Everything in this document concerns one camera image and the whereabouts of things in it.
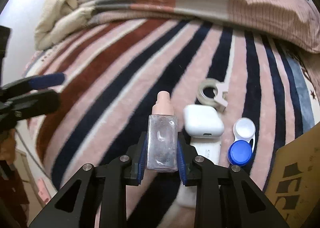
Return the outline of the clear bottle pink cap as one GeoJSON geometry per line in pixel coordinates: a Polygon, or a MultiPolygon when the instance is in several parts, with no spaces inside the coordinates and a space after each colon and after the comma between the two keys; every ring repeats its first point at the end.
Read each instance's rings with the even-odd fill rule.
{"type": "Polygon", "coordinates": [[[146,168],[156,172],[176,172],[177,117],[170,94],[160,91],[148,120],[146,168]]]}

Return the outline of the blue white contact lens case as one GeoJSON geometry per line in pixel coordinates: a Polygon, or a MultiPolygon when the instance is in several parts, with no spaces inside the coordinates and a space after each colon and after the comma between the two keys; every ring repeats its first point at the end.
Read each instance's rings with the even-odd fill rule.
{"type": "Polygon", "coordinates": [[[255,124],[242,117],[233,125],[234,142],[230,145],[227,158],[230,164],[245,166],[252,158],[255,148],[255,124]]]}

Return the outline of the white tube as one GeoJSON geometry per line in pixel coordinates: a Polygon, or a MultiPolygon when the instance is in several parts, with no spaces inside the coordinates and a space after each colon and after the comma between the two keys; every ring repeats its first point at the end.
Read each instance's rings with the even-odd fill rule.
{"type": "Polygon", "coordinates": [[[191,138],[190,144],[196,148],[198,155],[209,159],[215,165],[219,163],[221,149],[219,138],[191,138]]]}

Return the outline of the cream quilt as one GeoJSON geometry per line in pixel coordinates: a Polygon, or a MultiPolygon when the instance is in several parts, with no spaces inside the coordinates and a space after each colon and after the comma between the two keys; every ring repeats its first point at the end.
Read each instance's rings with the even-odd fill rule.
{"type": "Polygon", "coordinates": [[[48,49],[85,27],[93,11],[80,7],[77,0],[46,0],[34,32],[35,50],[48,49]]]}

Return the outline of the striped plush blanket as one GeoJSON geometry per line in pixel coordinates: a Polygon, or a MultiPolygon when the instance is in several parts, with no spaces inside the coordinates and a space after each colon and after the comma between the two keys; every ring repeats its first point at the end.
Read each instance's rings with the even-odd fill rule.
{"type": "MultiPolygon", "coordinates": [[[[160,91],[170,94],[178,134],[186,143],[183,110],[199,84],[228,84],[218,166],[230,167],[233,125],[255,124],[255,148],[241,168],[264,195],[277,151],[319,122],[319,55],[266,34],[204,21],[129,19],[84,29],[39,51],[27,76],[64,73],[52,89],[54,113],[29,121],[37,155],[57,192],[87,163],[109,164],[136,145],[160,91]]],[[[195,227],[195,186],[176,172],[146,168],[139,186],[126,187],[128,227],[195,227]]]]}

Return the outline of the brown cardboard box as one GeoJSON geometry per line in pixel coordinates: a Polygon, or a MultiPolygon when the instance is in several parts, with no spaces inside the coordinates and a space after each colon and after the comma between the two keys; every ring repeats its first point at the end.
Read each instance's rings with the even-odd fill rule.
{"type": "Polygon", "coordinates": [[[276,153],[266,196],[289,227],[317,227],[320,198],[320,125],[276,153]]]}

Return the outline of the white earbuds case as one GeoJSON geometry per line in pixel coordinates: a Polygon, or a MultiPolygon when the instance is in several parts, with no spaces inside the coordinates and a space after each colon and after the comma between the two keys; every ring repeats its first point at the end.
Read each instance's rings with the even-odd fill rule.
{"type": "Polygon", "coordinates": [[[187,105],[183,110],[184,129],[194,138],[218,138],[225,130],[215,108],[201,104],[187,105]]]}

